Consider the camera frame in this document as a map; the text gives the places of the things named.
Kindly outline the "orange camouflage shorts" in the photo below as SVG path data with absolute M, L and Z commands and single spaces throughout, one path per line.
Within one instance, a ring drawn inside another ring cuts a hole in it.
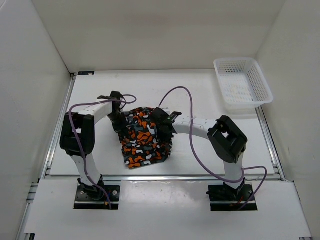
M 124 164 L 129 169 L 165 162 L 171 155 L 173 134 L 162 136 L 151 119 L 155 109 L 138 107 L 125 111 L 126 130 L 118 133 Z

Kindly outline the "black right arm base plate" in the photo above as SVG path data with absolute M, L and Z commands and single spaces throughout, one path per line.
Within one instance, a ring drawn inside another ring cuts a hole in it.
M 245 184 L 240 191 L 232 190 L 226 184 L 209 185 L 206 192 L 211 212 L 257 211 L 256 200 L 251 198 L 253 193 L 251 184 Z

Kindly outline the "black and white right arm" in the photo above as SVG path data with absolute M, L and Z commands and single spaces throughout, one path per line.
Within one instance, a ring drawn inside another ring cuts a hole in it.
M 155 108 L 150 114 L 150 119 L 155 123 L 157 136 L 167 140 L 173 134 L 189 134 L 191 151 L 201 165 L 210 175 L 223 181 L 224 193 L 230 200 L 238 199 L 243 193 L 245 185 L 243 157 L 248 138 L 226 115 L 217 120 L 194 118 L 174 111 L 168 114 L 164 109 Z M 208 140 L 216 155 L 223 161 L 224 177 L 209 170 L 197 156 L 193 145 L 193 136 Z

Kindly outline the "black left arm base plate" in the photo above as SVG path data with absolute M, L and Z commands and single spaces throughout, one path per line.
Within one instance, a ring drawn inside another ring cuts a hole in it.
M 100 189 L 92 191 L 78 184 L 73 208 L 75 210 L 118 210 L 121 186 L 105 185 L 104 190 L 110 201 Z

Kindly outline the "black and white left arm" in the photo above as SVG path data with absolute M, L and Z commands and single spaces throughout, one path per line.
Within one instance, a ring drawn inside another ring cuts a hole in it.
M 72 106 L 64 116 L 60 148 L 74 161 L 80 175 L 78 183 L 93 200 L 100 200 L 105 194 L 103 177 L 93 157 L 95 125 L 108 117 L 116 133 L 127 135 L 129 124 L 122 111 L 122 105 L 125 104 L 125 96 L 112 91 L 110 96 L 99 96 L 95 103 Z

